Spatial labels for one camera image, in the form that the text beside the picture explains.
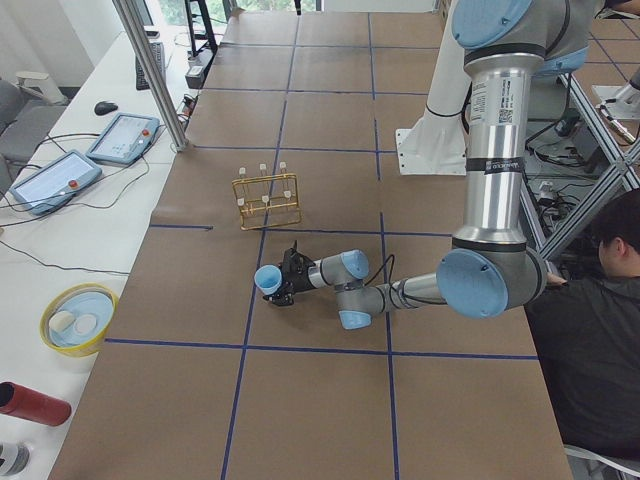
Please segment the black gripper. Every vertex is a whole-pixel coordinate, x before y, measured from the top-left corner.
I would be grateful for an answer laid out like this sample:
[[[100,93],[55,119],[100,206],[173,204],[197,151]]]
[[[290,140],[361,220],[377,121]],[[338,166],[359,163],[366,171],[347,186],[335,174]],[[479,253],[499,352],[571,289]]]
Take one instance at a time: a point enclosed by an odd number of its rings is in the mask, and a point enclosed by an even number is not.
[[[265,301],[276,306],[291,306],[294,304],[294,294],[315,289],[309,279],[309,270],[315,265],[315,262],[309,257],[305,257],[305,265],[299,269],[286,269],[281,262],[280,270],[283,276],[284,291],[265,294],[263,296]]]

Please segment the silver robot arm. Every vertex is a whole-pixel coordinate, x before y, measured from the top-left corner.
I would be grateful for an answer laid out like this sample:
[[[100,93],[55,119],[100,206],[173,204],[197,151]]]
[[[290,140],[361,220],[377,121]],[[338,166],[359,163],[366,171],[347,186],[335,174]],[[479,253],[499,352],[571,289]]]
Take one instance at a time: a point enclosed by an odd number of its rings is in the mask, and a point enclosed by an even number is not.
[[[397,309],[446,305],[471,318],[495,317],[536,298],[544,262],[519,228],[531,81],[585,61],[592,1],[455,1],[446,20],[435,85],[424,115],[398,134],[397,151],[441,172],[466,171],[462,226],[435,272],[377,286],[360,250],[313,260],[288,249],[254,276],[266,301],[332,287],[342,326],[366,327]]]

